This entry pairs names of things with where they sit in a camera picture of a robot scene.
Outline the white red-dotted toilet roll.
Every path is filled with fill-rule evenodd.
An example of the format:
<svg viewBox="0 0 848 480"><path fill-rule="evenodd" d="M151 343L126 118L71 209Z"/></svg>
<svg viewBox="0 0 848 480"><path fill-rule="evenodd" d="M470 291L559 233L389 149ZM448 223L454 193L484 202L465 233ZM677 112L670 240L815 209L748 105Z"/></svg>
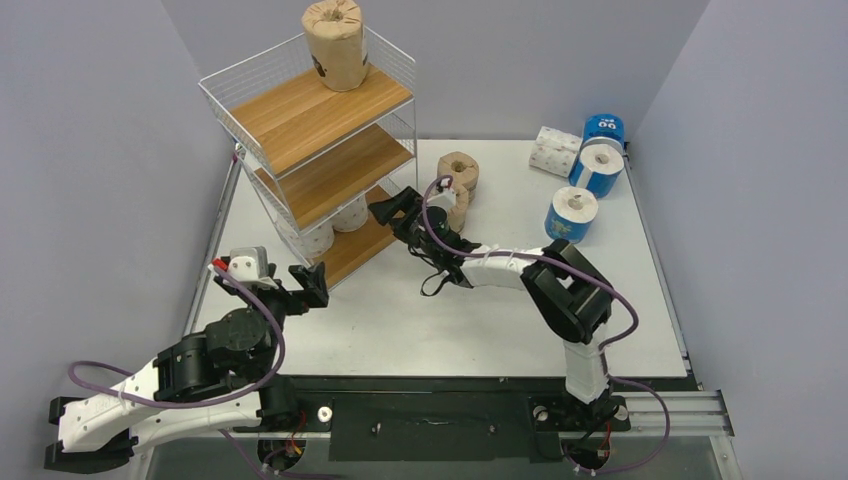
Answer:
<svg viewBox="0 0 848 480"><path fill-rule="evenodd" d="M297 233L285 225L283 235L306 259L315 259L325 254L333 246L335 239L335 231L329 221L321 223L308 233Z"/></svg>
<svg viewBox="0 0 848 480"><path fill-rule="evenodd" d="M334 215L331 224L335 231L348 233L364 226L368 217L367 200L364 195L360 195Z"/></svg>

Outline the white wire wooden shelf rack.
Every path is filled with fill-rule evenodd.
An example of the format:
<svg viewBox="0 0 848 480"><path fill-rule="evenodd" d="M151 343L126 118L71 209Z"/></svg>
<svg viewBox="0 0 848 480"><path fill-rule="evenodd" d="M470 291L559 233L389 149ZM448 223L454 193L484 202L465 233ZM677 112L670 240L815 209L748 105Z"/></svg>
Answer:
<svg viewBox="0 0 848 480"><path fill-rule="evenodd" d="M391 232L369 216L356 231L334 230L333 246L306 259L284 226L308 233L360 195L385 200L420 178L415 60L372 29L365 39L368 73L351 91L319 80L304 34L199 83L280 240L300 263L324 262L330 286L387 248Z"/></svg>

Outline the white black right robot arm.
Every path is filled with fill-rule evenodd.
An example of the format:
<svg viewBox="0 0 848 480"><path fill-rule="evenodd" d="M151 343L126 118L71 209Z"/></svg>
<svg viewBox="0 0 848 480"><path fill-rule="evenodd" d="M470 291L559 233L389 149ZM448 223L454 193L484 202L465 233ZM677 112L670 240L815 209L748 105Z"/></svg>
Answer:
<svg viewBox="0 0 848 480"><path fill-rule="evenodd" d="M602 353L612 295L605 278L569 242L555 240L535 250L501 249L471 242L453 230L449 212L459 196L449 181L430 198L406 187L369 212L408 252L434 269L442 285L500 287L527 293L548 328L565 347L564 420L593 431L621 406L614 402Z"/></svg>

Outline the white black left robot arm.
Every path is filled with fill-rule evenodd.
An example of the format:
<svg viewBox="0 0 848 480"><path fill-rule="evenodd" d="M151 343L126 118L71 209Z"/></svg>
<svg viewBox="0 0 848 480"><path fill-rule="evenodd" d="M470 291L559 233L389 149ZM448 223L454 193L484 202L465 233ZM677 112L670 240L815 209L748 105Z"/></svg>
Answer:
<svg viewBox="0 0 848 480"><path fill-rule="evenodd" d="M43 467L72 474L120 468L157 445L188 436L245 429L273 432L306 420L291 379L279 374L286 355L285 320L325 308L325 266L292 265L299 289L274 278L275 265L261 250L213 260L214 282L244 305L182 337L136 372L116 368L112 387L69 379L91 391L88 398L59 396L48 421L57 439L45 449Z"/></svg>

